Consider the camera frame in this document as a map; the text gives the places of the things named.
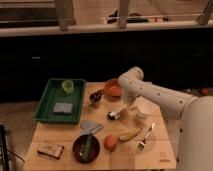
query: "green tray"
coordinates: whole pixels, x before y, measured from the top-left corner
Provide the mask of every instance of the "green tray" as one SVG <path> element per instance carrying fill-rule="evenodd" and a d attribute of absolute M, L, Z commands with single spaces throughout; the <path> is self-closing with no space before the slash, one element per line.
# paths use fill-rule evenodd
<path fill-rule="evenodd" d="M 61 84 L 72 80 L 74 91 L 67 94 Z M 77 124 L 80 120 L 86 81 L 82 79 L 49 79 L 36 110 L 35 120 L 44 123 Z M 54 112 L 56 103 L 72 103 L 70 113 Z"/>

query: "brown bowl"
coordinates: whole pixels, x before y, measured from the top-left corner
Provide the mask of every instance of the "brown bowl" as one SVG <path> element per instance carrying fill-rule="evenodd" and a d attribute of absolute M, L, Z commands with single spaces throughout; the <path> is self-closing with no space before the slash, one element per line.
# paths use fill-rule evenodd
<path fill-rule="evenodd" d="M 90 145 L 89 152 L 88 152 L 87 161 L 83 160 L 82 152 L 83 152 L 83 149 L 85 147 L 88 134 L 81 135 L 80 137 L 78 137 L 75 140 L 75 142 L 73 144 L 73 155 L 76 158 L 76 160 L 78 160 L 81 163 L 92 162 L 99 155 L 100 143 L 99 143 L 98 139 L 94 135 L 91 135 L 91 136 L 92 136 L 91 137 L 92 139 L 91 139 L 91 145 Z"/>
<path fill-rule="evenodd" d="M 121 86 L 118 83 L 118 79 L 113 78 L 108 80 L 104 86 L 104 93 L 109 96 L 120 97 Z"/>

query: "cloth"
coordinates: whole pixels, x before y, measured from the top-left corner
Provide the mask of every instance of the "cloth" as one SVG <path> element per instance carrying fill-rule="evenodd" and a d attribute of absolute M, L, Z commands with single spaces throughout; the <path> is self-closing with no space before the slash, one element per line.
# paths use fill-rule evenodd
<path fill-rule="evenodd" d="M 81 135 L 84 134 L 96 134 L 98 131 L 100 131 L 104 126 L 103 124 L 98 124 L 94 121 L 90 120 L 83 120 L 80 123 L 81 127 Z"/>

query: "red object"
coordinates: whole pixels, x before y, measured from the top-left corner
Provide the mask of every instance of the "red object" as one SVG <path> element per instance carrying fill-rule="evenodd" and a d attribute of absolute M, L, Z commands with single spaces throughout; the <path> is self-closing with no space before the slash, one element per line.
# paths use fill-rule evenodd
<path fill-rule="evenodd" d="M 117 146 L 117 138 L 114 135 L 108 135 L 104 139 L 104 147 L 110 152 L 114 151 Z"/>
<path fill-rule="evenodd" d="M 104 86 L 104 93 L 109 96 L 121 96 L 121 86 L 118 83 L 118 79 L 108 80 Z"/>
<path fill-rule="evenodd" d="M 200 88 L 199 93 L 203 96 L 207 96 L 209 94 L 209 89 L 208 88 Z"/>

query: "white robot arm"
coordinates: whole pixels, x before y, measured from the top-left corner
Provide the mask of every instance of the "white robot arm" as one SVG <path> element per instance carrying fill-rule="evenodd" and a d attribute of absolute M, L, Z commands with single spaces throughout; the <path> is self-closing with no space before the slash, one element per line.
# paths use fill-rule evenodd
<path fill-rule="evenodd" d="M 182 116 L 177 171 L 213 171 L 213 97 L 198 98 L 146 83 L 143 76 L 139 67 L 133 67 L 119 77 L 124 101 L 143 96 Z"/>

